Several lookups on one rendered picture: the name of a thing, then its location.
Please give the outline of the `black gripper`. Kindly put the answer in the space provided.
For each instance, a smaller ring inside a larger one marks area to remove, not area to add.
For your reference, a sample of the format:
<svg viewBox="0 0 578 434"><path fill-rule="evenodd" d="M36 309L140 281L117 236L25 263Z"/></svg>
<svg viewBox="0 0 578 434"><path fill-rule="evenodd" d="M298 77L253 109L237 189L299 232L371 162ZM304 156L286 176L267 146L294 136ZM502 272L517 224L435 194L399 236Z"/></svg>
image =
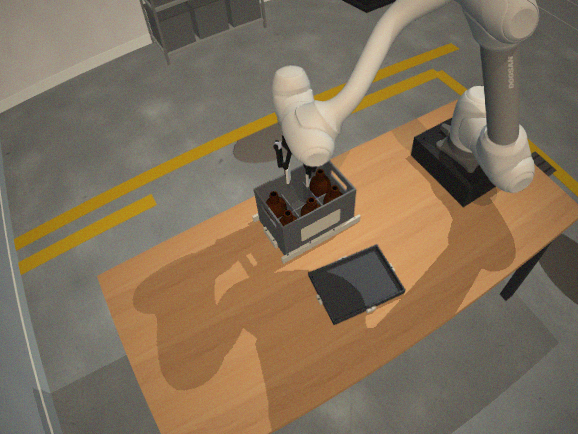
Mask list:
<svg viewBox="0 0 578 434"><path fill-rule="evenodd" d="M284 139L284 136L282 136L282 140L283 141L280 141L280 142L278 140L276 140L273 147L276 151L278 167L284 168L284 172L286 175L286 181L287 181L287 184L289 184L290 180L291 180L291 172L290 172L289 162L290 162L290 158L291 158L292 153L287 146L287 143ZM285 162L283 162L282 146L288 151ZM310 167L310 166L306 166L305 164L303 164L303 165L304 165L304 168L306 170L306 187L309 187L311 172L315 172L317 167Z"/></svg>

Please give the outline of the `grey divided bottle crate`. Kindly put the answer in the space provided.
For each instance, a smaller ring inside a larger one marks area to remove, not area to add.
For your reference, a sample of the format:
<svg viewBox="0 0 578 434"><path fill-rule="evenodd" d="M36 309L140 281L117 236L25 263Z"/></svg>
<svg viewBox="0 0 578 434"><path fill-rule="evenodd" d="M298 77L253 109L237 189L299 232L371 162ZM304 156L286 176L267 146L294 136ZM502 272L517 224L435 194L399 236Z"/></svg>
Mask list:
<svg viewBox="0 0 578 434"><path fill-rule="evenodd" d="M289 184L287 184L286 175L283 174L254 188L259 220L269 230L284 255L354 217L357 189L331 161L318 166L316 171L317 169L323 169L331 181L331 186L338 185L343 195L323 205L324 196L327 193L316 198L310 190L310 184L306 187L304 165L290 171ZM310 180L316 175L316 171L311 172ZM333 176L332 171L346 185L346 189ZM266 203L272 191L276 191L279 197L284 199L287 210L290 210L298 219L285 226L281 224L279 221L281 217L277 218ZM301 209L309 197L314 197L321 207L301 217Z"/></svg>

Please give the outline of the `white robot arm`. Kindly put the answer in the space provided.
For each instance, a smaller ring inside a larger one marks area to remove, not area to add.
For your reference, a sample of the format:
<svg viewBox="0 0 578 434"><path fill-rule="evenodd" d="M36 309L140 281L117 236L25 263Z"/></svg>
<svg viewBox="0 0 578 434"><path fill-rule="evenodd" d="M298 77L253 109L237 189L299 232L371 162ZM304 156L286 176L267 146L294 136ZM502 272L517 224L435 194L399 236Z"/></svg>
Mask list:
<svg viewBox="0 0 578 434"><path fill-rule="evenodd" d="M519 43L538 25L536 0L396 0L372 30L343 89L327 101L314 100L301 67L278 69L272 99L280 119L279 132L293 156L310 167L327 163L343 122L363 100L399 33L452 1L461 5L480 45L484 87L471 87L460 96L451 126L443 123L440 127L447 137L437 141L436 148L469 173L480 165L504 192L517 193L528 187L535 165L526 131L519 124Z"/></svg>

